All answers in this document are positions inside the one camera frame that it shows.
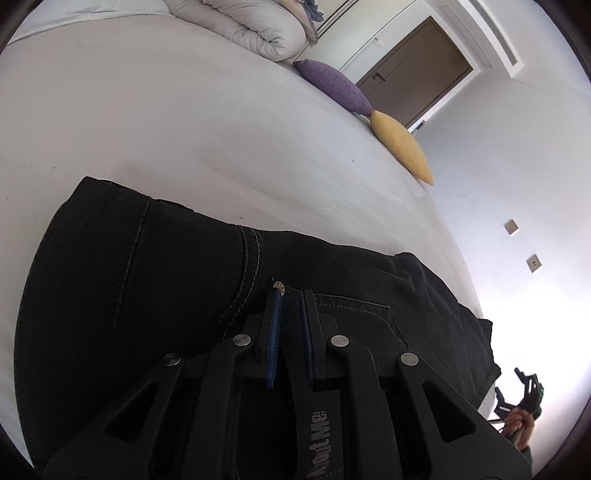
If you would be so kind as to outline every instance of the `light switch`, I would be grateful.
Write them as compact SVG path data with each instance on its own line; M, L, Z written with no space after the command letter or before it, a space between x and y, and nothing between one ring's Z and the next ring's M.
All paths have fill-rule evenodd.
M505 230L507 230L507 233L509 235L513 236L517 233L517 230L519 230L519 226L515 223L515 221L512 218L505 224Z

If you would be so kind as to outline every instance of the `cable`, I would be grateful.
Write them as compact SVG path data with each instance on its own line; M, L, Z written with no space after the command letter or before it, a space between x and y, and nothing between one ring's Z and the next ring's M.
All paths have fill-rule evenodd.
M533 415L533 413L527 414L525 417L523 417L522 419L519 420L514 420L514 421L510 421L509 423L505 423L500 429L496 429L497 432L500 432L501 430L503 430L506 426L509 425L513 425L514 423L519 423L521 421L524 421L527 417L531 417Z

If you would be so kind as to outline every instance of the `ceiling vent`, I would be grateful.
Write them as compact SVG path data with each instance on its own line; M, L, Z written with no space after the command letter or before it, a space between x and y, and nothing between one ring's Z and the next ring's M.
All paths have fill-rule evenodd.
M518 62L517 55L515 54L515 52L513 52L513 50L511 50L511 47L509 46L507 39L501 33L499 27L497 26L495 21L491 18L491 16L486 11L486 9L482 6L482 4L478 0L467 0L467 1L470 2L470 4L476 9L476 11L482 17L482 19L489 26L489 28L493 32L494 36L501 44L501 47L503 48L503 51L507 55L507 58L509 58L509 62L511 62L511 65L513 65L513 66L517 65L517 62Z

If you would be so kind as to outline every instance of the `yellow pillow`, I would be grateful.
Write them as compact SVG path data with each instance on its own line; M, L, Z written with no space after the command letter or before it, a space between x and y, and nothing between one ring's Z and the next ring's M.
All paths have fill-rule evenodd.
M378 140L390 150L404 168L416 178L433 185L433 175L425 154L403 125L391 116L374 110L371 114L371 128Z

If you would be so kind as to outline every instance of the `black jeans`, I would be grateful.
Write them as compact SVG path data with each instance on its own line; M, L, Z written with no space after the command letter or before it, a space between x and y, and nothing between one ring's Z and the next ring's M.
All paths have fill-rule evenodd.
M15 387L35 466L164 354L208 351L239 333L274 280L289 298L314 290L319 311L366 343L378 370L410 349L476 408L500 375L491 323L458 304L412 254L229 225L87 177L47 229L18 318ZM288 385L278 385L252 435L289 450L293 405ZM293 466L266 468L269 479L287 478Z

